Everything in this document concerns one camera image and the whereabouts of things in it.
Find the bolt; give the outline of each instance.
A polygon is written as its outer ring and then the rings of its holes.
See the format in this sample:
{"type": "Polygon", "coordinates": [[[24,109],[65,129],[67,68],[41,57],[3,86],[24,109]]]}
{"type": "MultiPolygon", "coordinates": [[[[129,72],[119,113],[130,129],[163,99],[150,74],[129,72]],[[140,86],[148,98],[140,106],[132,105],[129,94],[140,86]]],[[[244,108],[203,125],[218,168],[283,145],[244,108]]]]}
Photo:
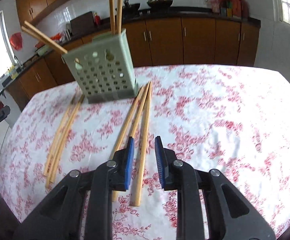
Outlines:
{"type": "Polygon", "coordinates": [[[175,160],[173,162],[173,164],[176,166],[176,167],[181,167],[184,165],[184,163],[181,161],[181,160],[175,160]]]}
{"type": "Polygon", "coordinates": [[[116,164],[117,164],[116,161],[113,161],[113,160],[110,160],[106,163],[107,167],[111,167],[111,168],[115,167],[116,164]]]}
{"type": "Polygon", "coordinates": [[[211,175],[213,175],[214,177],[218,177],[220,175],[220,171],[216,170],[216,169],[212,169],[210,171],[211,175]]]}
{"type": "Polygon", "coordinates": [[[72,178],[77,178],[79,176],[80,172],[78,170],[72,170],[69,175],[72,177],[72,178]]]}

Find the tablecloth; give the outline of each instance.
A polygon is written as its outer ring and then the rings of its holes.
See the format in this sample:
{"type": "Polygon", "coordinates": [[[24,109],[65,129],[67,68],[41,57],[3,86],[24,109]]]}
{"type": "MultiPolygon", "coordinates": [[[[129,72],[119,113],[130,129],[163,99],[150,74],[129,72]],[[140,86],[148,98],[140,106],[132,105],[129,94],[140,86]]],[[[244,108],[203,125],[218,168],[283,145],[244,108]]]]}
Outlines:
{"type": "MultiPolygon", "coordinates": [[[[285,78],[265,69],[219,65],[144,67],[135,75],[139,84],[153,84],[142,203],[130,205],[140,125],[130,190],[113,204],[113,238],[176,239],[177,195],[160,187],[154,152],[158,135],[195,169],[223,172],[280,236],[290,225],[290,84],[285,78]]],[[[42,171],[75,93],[79,98],[73,82],[36,94],[2,146],[0,193],[21,222],[51,190],[45,189],[42,171]]],[[[109,159],[132,101],[83,102],[56,182],[73,169],[91,171],[109,159]]]]}

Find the red bag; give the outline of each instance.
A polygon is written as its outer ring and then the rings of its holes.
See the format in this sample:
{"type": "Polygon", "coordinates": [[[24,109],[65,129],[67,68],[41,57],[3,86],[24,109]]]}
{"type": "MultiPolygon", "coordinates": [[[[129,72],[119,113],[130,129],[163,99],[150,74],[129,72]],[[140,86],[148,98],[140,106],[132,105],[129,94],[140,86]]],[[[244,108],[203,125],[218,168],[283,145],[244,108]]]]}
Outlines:
{"type": "Polygon", "coordinates": [[[10,38],[10,44],[12,48],[21,50],[23,48],[23,39],[21,33],[14,33],[10,38]]]}

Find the perforated plastic container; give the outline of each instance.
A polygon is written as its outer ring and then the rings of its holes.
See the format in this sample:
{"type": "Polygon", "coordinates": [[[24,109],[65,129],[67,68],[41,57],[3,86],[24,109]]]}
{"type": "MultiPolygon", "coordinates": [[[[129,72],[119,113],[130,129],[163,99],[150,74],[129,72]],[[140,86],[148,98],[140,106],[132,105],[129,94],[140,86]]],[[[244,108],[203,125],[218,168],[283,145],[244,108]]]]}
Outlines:
{"type": "Polygon", "coordinates": [[[120,35],[100,34],[62,58],[89,103],[137,95],[138,84],[125,29],[120,35]]]}

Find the floral tablecloth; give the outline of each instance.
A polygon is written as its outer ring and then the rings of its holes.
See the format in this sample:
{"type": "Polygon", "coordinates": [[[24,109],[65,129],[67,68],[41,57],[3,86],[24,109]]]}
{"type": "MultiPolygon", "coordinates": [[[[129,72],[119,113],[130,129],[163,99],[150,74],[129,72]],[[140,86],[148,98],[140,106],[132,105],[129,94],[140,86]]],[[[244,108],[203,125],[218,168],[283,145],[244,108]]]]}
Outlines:
{"type": "MultiPolygon", "coordinates": [[[[285,78],[265,69],[219,65],[137,68],[135,74],[140,84],[153,83],[142,203],[130,206],[133,190],[121,192],[113,204],[113,238],[176,239],[177,196],[159,184],[157,135],[194,168],[222,171],[280,236],[290,225],[290,84],[285,78]]],[[[75,92],[78,98],[80,91],[73,82],[36,94],[2,147],[0,193],[20,221],[50,191],[42,171],[75,92]]],[[[67,138],[56,182],[73,169],[91,171],[109,159],[131,103],[84,101],[67,138]]],[[[138,174],[140,129],[132,189],[138,174]]]]}

